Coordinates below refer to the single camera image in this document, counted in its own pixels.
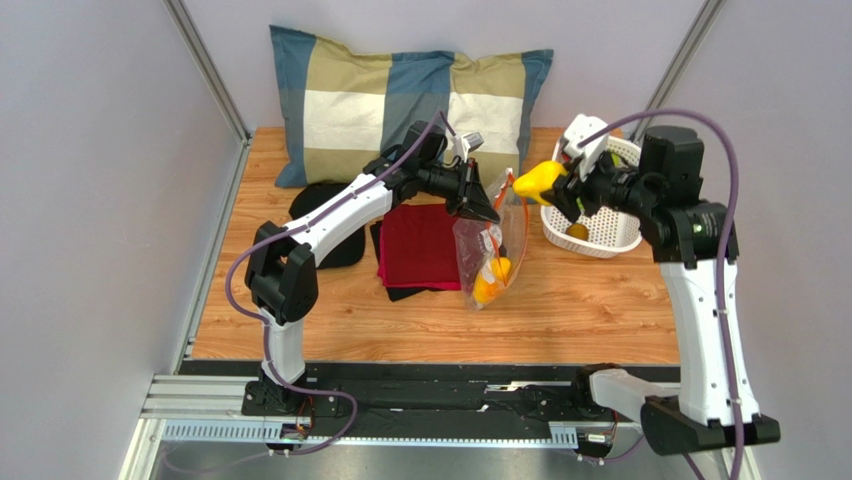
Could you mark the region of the yellow pear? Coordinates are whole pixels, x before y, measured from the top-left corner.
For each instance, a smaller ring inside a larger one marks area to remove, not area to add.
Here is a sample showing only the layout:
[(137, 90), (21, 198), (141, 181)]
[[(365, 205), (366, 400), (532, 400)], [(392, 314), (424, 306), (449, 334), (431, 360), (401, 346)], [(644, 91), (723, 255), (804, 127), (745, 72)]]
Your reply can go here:
[(568, 171), (562, 163), (544, 161), (518, 177), (513, 183), (513, 191), (517, 196), (533, 200), (539, 205), (552, 206), (553, 185), (560, 178), (567, 176)]

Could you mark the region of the grey toy fish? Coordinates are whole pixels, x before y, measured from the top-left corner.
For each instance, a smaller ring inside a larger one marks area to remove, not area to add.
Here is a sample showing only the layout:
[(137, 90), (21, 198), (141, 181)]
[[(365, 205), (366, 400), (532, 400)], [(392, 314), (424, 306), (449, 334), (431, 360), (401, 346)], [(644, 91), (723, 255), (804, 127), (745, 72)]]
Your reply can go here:
[(479, 221), (460, 220), (454, 227), (460, 280), (464, 285), (473, 282), (483, 257), (489, 252), (486, 246), (486, 224)]

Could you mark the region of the clear zip bag orange zipper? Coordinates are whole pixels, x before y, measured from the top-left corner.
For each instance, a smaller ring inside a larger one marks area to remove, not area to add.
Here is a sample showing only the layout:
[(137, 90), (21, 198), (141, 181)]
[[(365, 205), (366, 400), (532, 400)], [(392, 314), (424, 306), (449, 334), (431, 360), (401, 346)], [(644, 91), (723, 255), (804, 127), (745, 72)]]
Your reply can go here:
[[(508, 168), (504, 171), (504, 173), (499, 175), (489, 187), (486, 188), (486, 192), (490, 197), (492, 206), (500, 215), (500, 221), (483, 222), (486, 224), (486, 230), (488, 233), (488, 242), (486, 246), (489, 248), (489, 252), (483, 257), (483, 262), (479, 270), (488, 259), (495, 257), (506, 257), (512, 263), (512, 273), (509, 285), (495, 300), (506, 293), (506, 291), (515, 282), (520, 267), (523, 264), (528, 245), (530, 212), (526, 201), (517, 196), (513, 191), (513, 183), (515, 180), (515, 172), (513, 169)], [(475, 305), (472, 298), (472, 289), (476, 276), (470, 284), (464, 285), (460, 280), (461, 291), (465, 295), (465, 306), (472, 311), (482, 310), (495, 301), (494, 300), (484, 308), (478, 308)]]

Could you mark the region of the orange yellow mango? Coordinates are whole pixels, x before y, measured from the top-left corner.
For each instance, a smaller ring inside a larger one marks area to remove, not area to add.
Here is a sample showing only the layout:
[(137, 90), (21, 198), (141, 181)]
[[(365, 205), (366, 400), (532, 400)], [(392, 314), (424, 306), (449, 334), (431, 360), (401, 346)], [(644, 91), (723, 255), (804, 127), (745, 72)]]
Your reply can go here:
[(477, 273), (472, 298), (478, 308), (492, 303), (509, 285), (512, 263), (506, 257), (488, 259)]

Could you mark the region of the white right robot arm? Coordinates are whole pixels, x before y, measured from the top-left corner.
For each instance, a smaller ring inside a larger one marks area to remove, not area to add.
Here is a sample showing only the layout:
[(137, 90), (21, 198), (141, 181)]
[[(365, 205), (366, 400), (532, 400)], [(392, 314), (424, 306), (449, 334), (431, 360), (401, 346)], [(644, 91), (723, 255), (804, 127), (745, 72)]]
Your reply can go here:
[(700, 196), (702, 140), (689, 128), (659, 126), (646, 133), (635, 163), (627, 147), (601, 119), (578, 116), (552, 159), (534, 169), (536, 198), (572, 221), (602, 209), (638, 221), (671, 301), (680, 388), (669, 393), (596, 364), (577, 377), (583, 404), (638, 421), (664, 456), (778, 442), (780, 425), (761, 412), (744, 365), (736, 233), (724, 224), (727, 208)]

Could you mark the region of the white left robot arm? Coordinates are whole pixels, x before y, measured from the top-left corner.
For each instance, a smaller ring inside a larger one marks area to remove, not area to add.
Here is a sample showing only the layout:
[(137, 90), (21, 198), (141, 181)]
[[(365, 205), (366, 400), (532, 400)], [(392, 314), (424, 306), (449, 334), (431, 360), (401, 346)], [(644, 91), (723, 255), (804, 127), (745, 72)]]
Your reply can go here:
[(263, 325), (264, 359), (246, 386), (243, 414), (294, 414), (313, 397), (304, 385), (303, 320), (319, 297), (318, 267), (344, 240), (419, 193), (443, 199), (452, 217), (498, 220), (471, 156), (483, 143), (478, 132), (418, 121), (330, 200), (283, 226), (258, 228), (244, 283)]

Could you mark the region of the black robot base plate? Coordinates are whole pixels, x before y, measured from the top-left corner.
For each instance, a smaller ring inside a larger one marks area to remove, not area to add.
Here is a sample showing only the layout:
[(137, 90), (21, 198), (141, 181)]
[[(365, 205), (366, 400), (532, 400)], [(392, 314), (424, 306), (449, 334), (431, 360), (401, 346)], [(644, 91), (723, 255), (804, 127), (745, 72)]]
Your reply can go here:
[(588, 366), (310, 362), (290, 388), (251, 360), (189, 360), (178, 372), (236, 381), (237, 413), (286, 421), (277, 441), (296, 430), (347, 440), (547, 440), (558, 424), (640, 424), (637, 407), (592, 402)]

